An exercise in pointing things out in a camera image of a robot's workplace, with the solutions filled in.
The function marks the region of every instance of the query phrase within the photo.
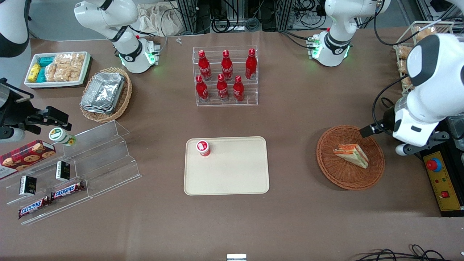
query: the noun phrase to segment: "clear acrylic rack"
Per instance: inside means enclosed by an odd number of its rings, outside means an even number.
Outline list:
[[[51,205],[18,220],[22,225],[32,224],[142,177],[123,138],[127,134],[127,129],[111,121],[77,134],[73,146],[55,143],[56,156],[0,181],[0,186],[6,189],[6,204],[18,210],[50,196],[52,192],[84,181],[85,190],[58,198]],[[70,181],[62,182],[55,178],[58,161],[71,165]],[[37,178],[36,194],[33,196],[18,195],[20,177],[26,175]],[[18,218],[18,212],[12,218]]]
[[[258,65],[256,67],[256,79],[255,80],[248,80],[245,77],[245,62],[246,58],[248,57],[248,50],[250,48],[256,49],[256,60]],[[208,58],[211,66],[211,73],[213,78],[210,81],[205,81],[208,87],[208,94],[210,96],[210,101],[203,103],[200,102],[198,94],[196,92],[195,86],[195,77],[200,75],[200,69],[198,67],[198,51],[203,50],[205,51],[206,58]],[[228,81],[228,92],[229,92],[229,100],[228,101],[221,101],[218,95],[218,89],[216,88],[216,84],[218,83],[218,74],[222,73],[221,62],[222,62],[222,52],[224,50],[228,50],[230,54],[230,58],[233,63],[233,78],[232,80]],[[259,80],[259,55],[258,55],[258,47],[257,46],[216,46],[216,47],[194,47],[193,48],[193,55],[192,55],[192,62],[193,62],[193,91],[195,93],[195,99],[198,107],[205,107],[205,106],[250,106],[250,105],[258,105],[258,80]],[[245,98],[242,102],[236,102],[233,98],[233,84],[235,76],[240,75],[242,77],[242,83],[245,88]]]

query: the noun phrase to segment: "brown tabletop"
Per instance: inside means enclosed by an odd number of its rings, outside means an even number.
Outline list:
[[[380,34],[393,42],[403,31]],[[259,47],[259,105],[197,108],[192,48],[234,45]],[[246,253],[251,261],[331,261],[377,248],[409,253],[413,243],[460,259],[464,219],[438,217],[423,163],[396,155],[398,143],[387,135],[375,136],[386,167],[373,188],[340,189],[319,169],[320,135],[335,125],[372,123],[373,99],[399,77],[391,47],[380,44],[372,30],[359,30],[353,45],[340,66],[328,68],[278,33],[211,33],[182,37],[182,45],[169,39],[159,66],[130,74],[134,92],[118,119],[131,132],[129,152],[143,177],[31,226],[19,224],[17,208],[2,205],[0,259],[213,261]],[[89,52],[92,75],[121,66],[107,40],[32,41],[33,54],[68,51]],[[400,88],[386,96],[398,99]],[[79,109],[82,90],[34,91],[32,102],[67,112],[77,134],[99,125]],[[40,136],[28,133],[25,141],[47,140],[50,129],[43,127]],[[187,140],[236,136],[266,139],[269,192],[187,196]],[[0,153],[22,144],[2,144]]]

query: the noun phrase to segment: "coca-cola bottle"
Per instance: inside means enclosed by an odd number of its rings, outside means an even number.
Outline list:
[[[200,75],[198,75],[195,80],[197,82],[196,88],[198,97],[200,98],[200,102],[209,102],[208,88],[206,86],[206,83],[203,82],[203,78]]]
[[[200,58],[198,61],[198,67],[200,68],[200,73],[203,76],[203,80],[210,81],[212,78],[211,66],[209,65],[208,59],[206,58],[205,51],[198,51],[198,57]]]
[[[224,50],[222,52],[222,74],[224,74],[224,77],[226,81],[232,80],[232,61],[229,57],[229,51]]]
[[[225,81],[224,74],[220,73],[218,75],[218,88],[219,99],[223,102],[229,100],[229,94],[227,93],[227,82]]]
[[[244,98],[244,87],[242,78],[237,75],[235,76],[235,83],[233,85],[233,96],[237,102],[242,102]]]
[[[255,54],[256,50],[254,48],[248,50],[248,57],[246,58],[245,62],[245,77],[249,80],[256,79],[256,66],[258,65],[258,62],[256,61]]]

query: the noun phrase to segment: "blue snack package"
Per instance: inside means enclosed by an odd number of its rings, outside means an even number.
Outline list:
[[[53,57],[53,56],[41,57],[39,59],[39,65],[40,65],[40,67],[45,67],[45,66],[51,64],[54,59],[55,59],[55,57]]]
[[[36,83],[45,83],[47,82],[47,78],[45,78],[45,68],[40,69],[39,75],[37,76]]]

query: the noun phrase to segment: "round wicker basket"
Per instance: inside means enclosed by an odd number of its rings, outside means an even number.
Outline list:
[[[94,112],[85,111],[81,107],[81,111],[82,111],[82,113],[84,114],[84,116],[87,119],[94,120],[94,121],[100,122],[100,123],[105,123],[105,122],[109,122],[109,121],[112,121],[112,120],[116,120],[117,118],[119,118],[124,113],[124,111],[127,108],[127,105],[129,104],[130,96],[132,94],[132,83],[130,82],[129,75],[127,75],[127,73],[124,70],[120,69],[120,68],[114,68],[114,67],[106,68],[106,69],[103,69],[103,70],[101,70],[99,72],[109,72],[109,73],[117,72],[117,73],[119,73],[119,74],[121,74],[121,75],[123,75],[125,77],[123,90],[121,91],[121,95],[119,96],[119,100],[118,100],[118,103],[116,105],[115,112],[113,112],[112,114],[94,113]],[[85,85],[85,89],[84,89],[84,92],[83,92],[82,96],[84,96],[85,92],[89,88],[90,82],[93,80],[95,75],[97,75],[97,74],[94,74],[92,76],[92,78],[90,78],[90,80]]]
[[[316,148],[317,162],[324,175],[337,186],[349,190],[363,190],[374,186],[382,177],[385,159],[382,149],[372,137],[362,138],[359,128],[340,125],[328,129]],[[367,169],[354,165],[333,152],[339,144],[358,144],[367,158]]]

